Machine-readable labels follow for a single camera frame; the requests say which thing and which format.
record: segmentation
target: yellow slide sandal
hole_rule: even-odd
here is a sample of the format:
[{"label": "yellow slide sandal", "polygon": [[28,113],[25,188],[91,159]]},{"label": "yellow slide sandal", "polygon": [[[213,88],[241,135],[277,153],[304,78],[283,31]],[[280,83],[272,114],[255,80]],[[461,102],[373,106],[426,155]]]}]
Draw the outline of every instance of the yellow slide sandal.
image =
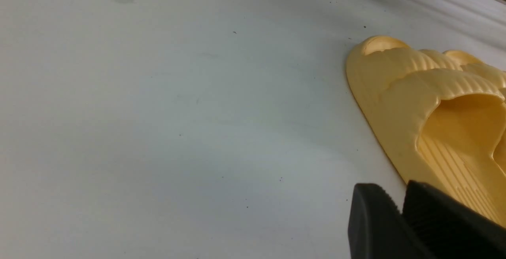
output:
[{"label": "yellow slide sandal", "polygon": [[427,182],[506,227],[500,70],[464,52],[418,51],[376,36],[352,50],[346,74],[404,181]]}]

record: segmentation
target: white surface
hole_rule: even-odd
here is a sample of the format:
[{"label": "white surface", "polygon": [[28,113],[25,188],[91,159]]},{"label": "white surface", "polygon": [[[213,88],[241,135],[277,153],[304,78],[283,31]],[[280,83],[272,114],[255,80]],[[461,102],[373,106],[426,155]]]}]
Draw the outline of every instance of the white surface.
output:
[{"label": "white surface", "polygon": [[349,258],[353,185],[404,184],[345,56],[504,64],[503,5],[454,1],[0,0],[0,257]]}]

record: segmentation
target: white floor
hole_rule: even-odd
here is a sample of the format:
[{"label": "white floor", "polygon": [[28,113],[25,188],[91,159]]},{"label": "white floor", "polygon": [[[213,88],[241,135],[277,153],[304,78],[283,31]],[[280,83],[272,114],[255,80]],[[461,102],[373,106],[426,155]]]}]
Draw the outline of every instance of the white floor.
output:
[{"label": "white floor", "polygon": [[344,74],[375,34],[505,64],[492,0],[0,0],[0,257],[349,258],[404,184]]}]

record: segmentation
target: slide sandal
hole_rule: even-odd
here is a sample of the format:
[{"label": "slide sandal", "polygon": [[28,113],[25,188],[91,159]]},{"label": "slide sandal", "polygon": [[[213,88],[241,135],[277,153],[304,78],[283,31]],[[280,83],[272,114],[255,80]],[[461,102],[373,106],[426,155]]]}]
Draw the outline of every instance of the slide sandal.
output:
[{"label": "slide sandal", "polygon": [[[458,63],[465,72],[474,73],[492,82],[502,95],[506,96],[506,72],[485,64],[464,51],[448,50],[444,54]],[[497,147],[500,149],[495,150],[494,159],[503,172],[506,172],[506,133],[503,134]]]},{"label": "slide sandal", "polygon": [[405,182],[429,183],[506,227],[506,173],[495,160],[506,154],[504,96],[482,77],[491,67],[471,71],[477,59],[455,53],[370,37],[347,57],[348,83]]}]

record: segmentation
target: black object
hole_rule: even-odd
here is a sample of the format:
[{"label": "black object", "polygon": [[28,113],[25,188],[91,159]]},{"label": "black object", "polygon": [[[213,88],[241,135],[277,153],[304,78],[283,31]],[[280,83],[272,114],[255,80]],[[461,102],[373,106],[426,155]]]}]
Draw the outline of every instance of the black object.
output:
[{"label": "black object", "polygon": [[379,185],[356,184],[348,239],[352,259],[506,259],[506,229],[416,181],[402,214]]}]

